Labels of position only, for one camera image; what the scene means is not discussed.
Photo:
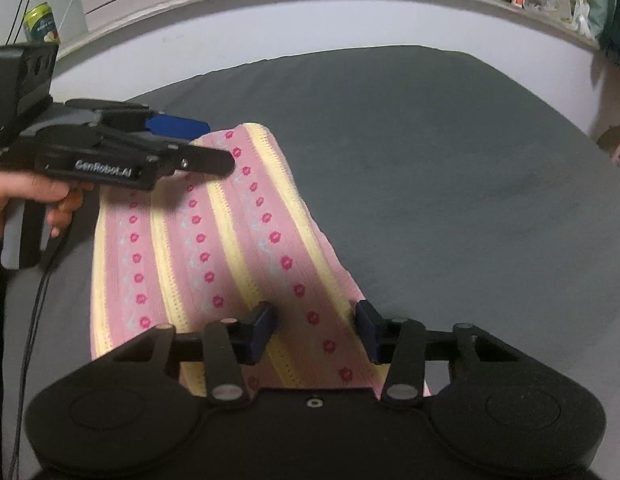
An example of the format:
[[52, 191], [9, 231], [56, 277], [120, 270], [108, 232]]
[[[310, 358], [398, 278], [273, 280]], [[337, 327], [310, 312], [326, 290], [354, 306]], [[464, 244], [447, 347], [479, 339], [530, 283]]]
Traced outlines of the person's left hand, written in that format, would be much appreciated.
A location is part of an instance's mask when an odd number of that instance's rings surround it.
[[92, 191], [92, 183], [69, 184], [26, 171], [0, 171], [0, 239], [4, 235], [5, 210], [11, 200], [32, 200], [52, 205], [46, 220], [50, 235], [58, 237], [68, 226], [73, 214], [83, 204], [83, 194]]

